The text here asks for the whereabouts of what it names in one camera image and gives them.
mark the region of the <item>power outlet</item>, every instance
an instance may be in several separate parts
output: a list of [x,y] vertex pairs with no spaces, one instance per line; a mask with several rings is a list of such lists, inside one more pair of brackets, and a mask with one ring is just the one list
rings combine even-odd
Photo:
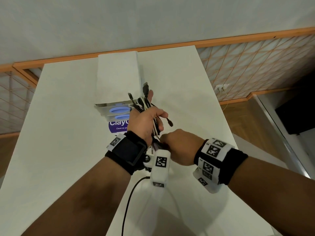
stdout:
[[216,91],[216,90],[219,90],[220,92],[223,92],[223,89],[226,90],[229,85],[230,85],[230,84],[220,84],[220,85],[217,85],[217,86],[215,87],[215,91]]

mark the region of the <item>person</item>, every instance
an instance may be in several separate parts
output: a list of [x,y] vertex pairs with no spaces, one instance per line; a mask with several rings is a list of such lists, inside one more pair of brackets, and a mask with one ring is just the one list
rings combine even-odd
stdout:
[[[153,118],[167,118],[157,107],[132,110],[128,132],[152,143]],[[160,131],[163,123],[156,118]],[[204,139],[177,129],[161,136],[171,159],[183,166],[194,164]],[[22,234],[105,235],[131,174],[109,157],[102,158],[73,184]],[[282,235],[315,235],[315,182],[276,165],[247,157],[227,186]]]

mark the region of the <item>person's left hand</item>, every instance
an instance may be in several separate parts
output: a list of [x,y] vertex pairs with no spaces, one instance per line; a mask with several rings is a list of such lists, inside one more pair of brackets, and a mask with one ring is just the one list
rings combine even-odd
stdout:
[[[148,94],[148,99],[152,101],[153,91],[150,90]],[[153,119],[155,118],[158,123],[158,128],[160,131],[164,130],[163,122],[158,116],[162,118],[167,118],[168,113],[159,109],[157,107],[150,107],[142,113],[139,113],[138,110],[134,109],[130,112],[129,123],[127,131],[132,131],[140,138],[146,141],[147,146],[151,146],[153,131]]]

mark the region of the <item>tabletop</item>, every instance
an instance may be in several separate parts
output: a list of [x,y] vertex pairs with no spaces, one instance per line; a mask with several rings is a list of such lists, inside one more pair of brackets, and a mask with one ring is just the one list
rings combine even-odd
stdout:
[[[152,102],[174,127],[236,145],[194,46],[138,53]],[[106,152],[113,134],[93,107],[97,58],[46,64],[0,190],[0,235],[22,234]],[[272,235],[270,225],[227,186],[208,193],[194,166],[171,162],[166,189],[149,181],[133,193],[124,235]],[[129,194],[148,172],[136,172],[107,235],[121,235]]]

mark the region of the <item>forearm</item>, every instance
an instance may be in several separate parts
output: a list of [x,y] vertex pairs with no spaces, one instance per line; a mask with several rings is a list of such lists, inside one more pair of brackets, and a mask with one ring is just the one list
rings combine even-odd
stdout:
[[117,163],[104,157],[23,235],[105,235],[130,177]]
[[315,233],[315,181],[249,157],[228,186],[275,228],[290,235]]

